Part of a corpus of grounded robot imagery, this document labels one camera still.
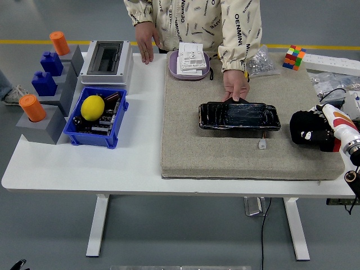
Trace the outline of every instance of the patterned jacket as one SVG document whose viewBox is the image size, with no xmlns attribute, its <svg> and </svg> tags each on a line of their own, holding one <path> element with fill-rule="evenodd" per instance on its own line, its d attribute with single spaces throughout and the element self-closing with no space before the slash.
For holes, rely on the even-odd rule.
<svg viewBox="0 0 360 270">
<path fill-rule="evenodd" d="M 162 49 L 174 51 L 179 42 L 218 51 L 223 71 L 245 70 L 245 62 L 260 46 L 260 0 L 124 0 L 133 25 L 152 21 Z"/>
</svg>

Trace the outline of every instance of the white table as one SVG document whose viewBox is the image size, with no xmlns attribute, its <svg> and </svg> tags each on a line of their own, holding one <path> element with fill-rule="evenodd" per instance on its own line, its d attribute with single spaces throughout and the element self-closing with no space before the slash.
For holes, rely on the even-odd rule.
<svg viewBox="0 0 360 270">
<path fill-rule="evenodd" d="M 296 206 L 299 197 L 353 198 L 343 176 L 334 181 L 162 179 L 160 167 L 166 55 L 149 65 L 134 54 L 134 68 L 116 149 L 73 146 L 62 134 L 57 145 L 21 136 L 2 178 L 10 191 L 85 192 L 97 195 L 87 256 L 99 255 L 111 194 L 283 197 L 298 260 L 309 253 Z M 73 106 L 82 85 L 78 83 Z M 354 169 L 346 164 L 345 171 Z"/>
</svg>

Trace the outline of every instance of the jacket sleeve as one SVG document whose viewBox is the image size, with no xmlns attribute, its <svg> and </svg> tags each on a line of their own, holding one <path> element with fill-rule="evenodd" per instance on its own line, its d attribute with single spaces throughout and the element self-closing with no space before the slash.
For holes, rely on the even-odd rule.
<svg viewBox="0 0 360 270">
<path fill-rule="evenodd" d="M 260 0 L 225 0 L 221 9 L 223 46 L 219 46 L 219 57 L 222 72 L 230 69 L 245 71 L 247 59 L 260 47 Z"/>
<path fill-rule="evenodd" d="M 152 21 L 152 0 L 124 0 L 133 26 L 144 21 Z"/>
</svg>

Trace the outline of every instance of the purple tray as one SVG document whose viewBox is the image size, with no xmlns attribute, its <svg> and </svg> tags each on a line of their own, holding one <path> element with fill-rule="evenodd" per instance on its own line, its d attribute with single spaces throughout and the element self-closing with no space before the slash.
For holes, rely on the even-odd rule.
<svg viewBox="0 0 360 270">
<path fill-rule="evenodd" d="M 178 74 L 176 74 L 178 55 L 179 55 L 179 50 L 174 51 L 170 55 L 170 59 L 169 59 L 169 70 L 170 70 L 172 76 L 174 76 L 175 78 L 177 78 L 179 80 L 200 80 L 200 79 L 204 78 L 208 74 L 208 72 L 210 70 L 210 61 L 209 61 L 209 56 L 206 53 L 204 53 L 205 62 L 206 62 L 206 69 L 202 69 L 202 75 L 200 75 L 200 76 L 191 76 L 191 75 L 178 75 Z"/>
</svg>

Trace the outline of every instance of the sneaker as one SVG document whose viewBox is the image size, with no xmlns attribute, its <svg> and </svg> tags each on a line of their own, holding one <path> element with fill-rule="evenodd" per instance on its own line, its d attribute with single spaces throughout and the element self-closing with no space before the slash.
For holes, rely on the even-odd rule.
<svg viewBox="0 0 360 270">
<path fill-rule="evenodd" d="M 3 103 L 5 105 L 19 105 L 19 100 L 28 92 L 21 85 L 14 86 L 12 90 L 5 96 Z"/>
</svg>

